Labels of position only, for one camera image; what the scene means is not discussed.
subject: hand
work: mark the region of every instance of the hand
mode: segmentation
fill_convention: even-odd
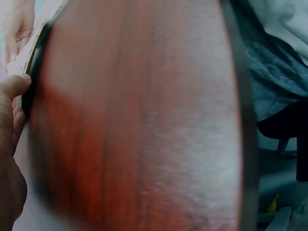
[[[34,24],[34,0],[13,0],[4,20],[3,67],[27,44]]]
[[[26,181],[15,163],[15,153],[25,122],[21,108],[12,101],[31,84],[29,75],[11,76],[0,82],[0,230],[12,230],[26,201]]]

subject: chair leg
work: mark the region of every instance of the chair leg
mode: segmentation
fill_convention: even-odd
[[[289,139],[281,139],[278,142],[277,146],[277,157],[283,157],[283,152],[285,151],[287,145],[288,145]]]

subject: cloth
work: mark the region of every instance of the cloth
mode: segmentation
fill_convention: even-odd
[[[292,218],[288,225],[288,231],[307,231],[308,230],[308,196],[292,213]]]
[[[264,30],[288,43],[308,65],[308,1],[248,1]]]
[[[255,112],[261,121],[308,97],[308,68],[288,44],[264,31],[247,1],[232,3],[245,46]]]

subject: yellow object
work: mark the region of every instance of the yellow object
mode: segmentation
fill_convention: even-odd
[[[277,211],[277,199],[279,198],[279,194],[275,196],[271,204],[269,205],[267,212],[268,213],[274,213]]]

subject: white fabric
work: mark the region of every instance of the white fabric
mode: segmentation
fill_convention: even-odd
[[[248,0],[266,33],[288,43],[308,65],[308,0]]]

